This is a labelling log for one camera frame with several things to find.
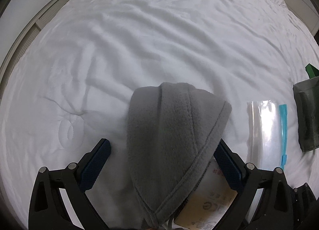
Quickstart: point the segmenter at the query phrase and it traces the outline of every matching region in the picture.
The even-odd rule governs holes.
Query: folded towel
[[[127,148],[130,174],[146,223],[166,222],[203,176],[231,105],[187,83],[134,91]]]

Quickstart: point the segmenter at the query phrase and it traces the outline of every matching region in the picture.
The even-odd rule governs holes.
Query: clear plastic bag
[[[279,106],[266,100],[248,103],[250,137],[248,141],[247,162],[258,169],[273,171],[282,165],[282,130]],[[262,189],[258,189],[247,213],[246,219],[251,221]]]

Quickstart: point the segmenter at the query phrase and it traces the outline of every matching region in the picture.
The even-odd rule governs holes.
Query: metal screw
[[[276,171],[279,173],[279,174],[281,174],[281,173],[283,173],[283,170],[281,169],[281,168],[276,168]]]
[[[253,170],[255,168],[255,165],[253,165],[252,163],[247,163],[246,166],[250,170]]]
[[[39,172],[40,172],[40,173],[43,173],[43,172],[45,172],[46,169],[47,169],[47,167],[41,167],[41,168],[39,169]]]
[[[77,164],[76,164],[76,163],[70,163],[70,164],[68,165],[68,168],[69,168],[70,170],[75,169],[76,167],[77,167]]]

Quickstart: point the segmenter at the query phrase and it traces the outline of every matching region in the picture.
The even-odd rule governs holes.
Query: white cabinet
[[[310,0],[284,0],[288,8],[304,22],[312,35],[319,30],[319,14]]]

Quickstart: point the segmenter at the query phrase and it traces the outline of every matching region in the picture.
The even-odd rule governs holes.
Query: white bedsheet
[[[133,91],[188,82],[229,101],[223,139],[243,160],[247,102],[288,105],[292,187],[319,195],[318,150],[302,153],[292,86],[319,66],[319,47],[283,0],[70,0],[44,27],[9,79],[0,105],[0,173],[25,227],[38,169],[65,168],[100,138],[112,154],[87,195],[109,227],[139,228],[127,168]]]

